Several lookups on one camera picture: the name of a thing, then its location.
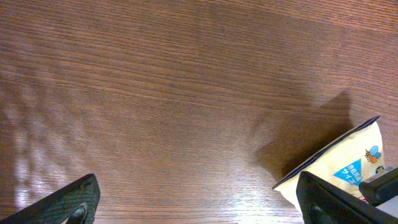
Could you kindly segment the beige wet wipes pack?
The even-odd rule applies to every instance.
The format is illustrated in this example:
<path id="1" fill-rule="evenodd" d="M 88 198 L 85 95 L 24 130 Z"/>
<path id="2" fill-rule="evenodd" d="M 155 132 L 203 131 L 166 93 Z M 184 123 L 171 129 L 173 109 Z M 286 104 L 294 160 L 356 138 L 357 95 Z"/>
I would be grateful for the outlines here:
<path id="1" fill-rule="evenodd" d="M 314 153 L 273 186 L 300 211 L 296 188 L 300 173 L 311 172 L 366 202 L 359 185 L 385 169 L 382 136 L 375 116 Z"/>

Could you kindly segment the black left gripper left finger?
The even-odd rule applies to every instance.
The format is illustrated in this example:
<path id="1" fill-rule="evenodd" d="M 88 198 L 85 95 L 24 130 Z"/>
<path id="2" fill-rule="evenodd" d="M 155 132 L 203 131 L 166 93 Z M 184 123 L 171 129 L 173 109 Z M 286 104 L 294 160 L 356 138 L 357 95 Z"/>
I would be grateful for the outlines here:
<path id="1" fill-rule="evenodd" d="M 94 174 L 87 174 L 1 223 L 93 223 L 100 201 Z"/>

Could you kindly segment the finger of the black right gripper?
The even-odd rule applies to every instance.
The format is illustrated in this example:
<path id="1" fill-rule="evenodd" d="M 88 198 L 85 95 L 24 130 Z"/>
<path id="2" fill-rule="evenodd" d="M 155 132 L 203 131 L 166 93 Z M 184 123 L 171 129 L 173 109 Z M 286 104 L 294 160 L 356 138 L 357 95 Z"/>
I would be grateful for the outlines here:
<path id="1" fill-rule="evenodd" d="M 359 191 L 375 207 L 394 198 L 397 196 L 397 167 L 387 167 L 362 181 Z"/>

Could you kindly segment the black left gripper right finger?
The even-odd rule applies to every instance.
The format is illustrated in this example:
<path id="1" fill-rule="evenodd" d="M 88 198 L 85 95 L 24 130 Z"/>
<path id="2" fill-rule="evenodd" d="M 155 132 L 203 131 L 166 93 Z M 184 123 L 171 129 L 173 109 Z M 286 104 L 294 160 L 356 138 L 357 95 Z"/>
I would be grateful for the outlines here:
<path id="1" fill-rule="evenodd" d="M 301 173 L 296 194 L 305 223 L 397 224 L 397 196 L 375 207 L 310 172 Z"/>

